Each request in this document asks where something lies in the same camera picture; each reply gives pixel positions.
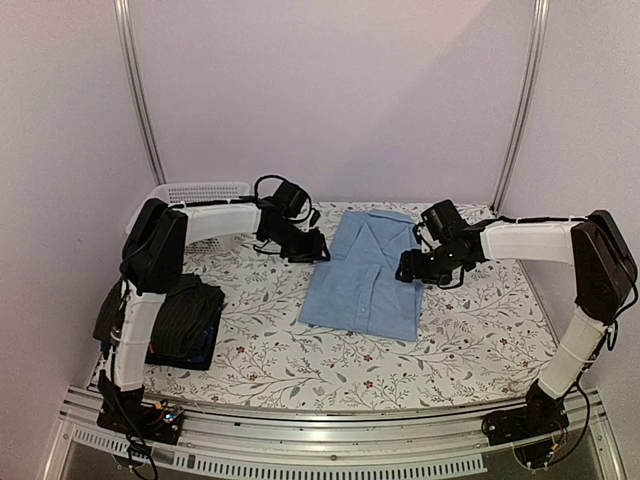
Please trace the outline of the light blue long sleeve shirt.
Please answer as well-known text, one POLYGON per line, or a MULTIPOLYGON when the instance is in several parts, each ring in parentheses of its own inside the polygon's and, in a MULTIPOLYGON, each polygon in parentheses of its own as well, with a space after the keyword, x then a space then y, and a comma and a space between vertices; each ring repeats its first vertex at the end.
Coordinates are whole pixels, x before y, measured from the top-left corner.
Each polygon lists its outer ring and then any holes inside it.
POLYGON ((412 219, 387 210, 347 210, 314 269, 298 321, 414 342, 423 285, 395 278, 401 254, 416 249, 412 219))

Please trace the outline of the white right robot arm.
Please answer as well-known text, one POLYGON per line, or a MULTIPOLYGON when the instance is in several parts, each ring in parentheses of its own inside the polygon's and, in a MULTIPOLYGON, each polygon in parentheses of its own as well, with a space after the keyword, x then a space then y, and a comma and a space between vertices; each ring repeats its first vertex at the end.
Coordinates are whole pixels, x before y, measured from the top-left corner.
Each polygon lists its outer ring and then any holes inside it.
POLYGON ((612 214, 604 209, 584 217, 499 217, 470 224, 451 201, 422 214, 418 225, 437 247, 400 256, 395 277, 453 287, 452 274, 465 274, 489 261, 562 263, 572 267, 575 308, 557 350, 531 388, 549 399, 563 397, 597 358, 607 335, 616 333, 622 312, 636 294, 638 267, 612 214))

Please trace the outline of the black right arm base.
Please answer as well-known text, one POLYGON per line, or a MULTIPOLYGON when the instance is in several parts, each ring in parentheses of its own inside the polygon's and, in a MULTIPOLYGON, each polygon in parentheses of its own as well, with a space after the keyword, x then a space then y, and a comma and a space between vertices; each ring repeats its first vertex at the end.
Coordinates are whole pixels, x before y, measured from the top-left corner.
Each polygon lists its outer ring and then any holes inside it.
POLYGON ((552 463, 568 426, 563 397, 550 397, 535 381, 526 393, 523 407, 487 414, 481 431, 491 446, 547 435, 546 440, 515 449, 516 460, 522 466, 540 469, 552 463))

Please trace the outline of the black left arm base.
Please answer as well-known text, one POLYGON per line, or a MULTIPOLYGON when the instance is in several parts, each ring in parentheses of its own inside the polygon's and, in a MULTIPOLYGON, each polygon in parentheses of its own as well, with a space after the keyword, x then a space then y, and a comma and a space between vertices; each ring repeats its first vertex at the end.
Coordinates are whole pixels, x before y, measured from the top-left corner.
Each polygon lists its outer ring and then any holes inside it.
POLYGON ((134 438, 177 445, 182 433, 184 409, 166 400, 146 404, 143 390, 106 392, 97 425, 134 438))

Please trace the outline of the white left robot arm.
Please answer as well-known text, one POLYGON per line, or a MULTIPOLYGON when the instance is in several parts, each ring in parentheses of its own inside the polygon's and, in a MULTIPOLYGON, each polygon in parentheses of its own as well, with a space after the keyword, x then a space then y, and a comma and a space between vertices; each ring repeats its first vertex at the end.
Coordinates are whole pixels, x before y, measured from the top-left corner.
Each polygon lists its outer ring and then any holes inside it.
POLYGON ((144 360, 160 307, 182 275, 185 247, 217 237, 253 234, 280 246, 290 263, 330 259, 325 236, 300 229, 270 200, 169 204, 147 199, 122 250, 119 266, 124 319, 111 334, 110 366, 105 376, 118 393, 143 387, 144 360))

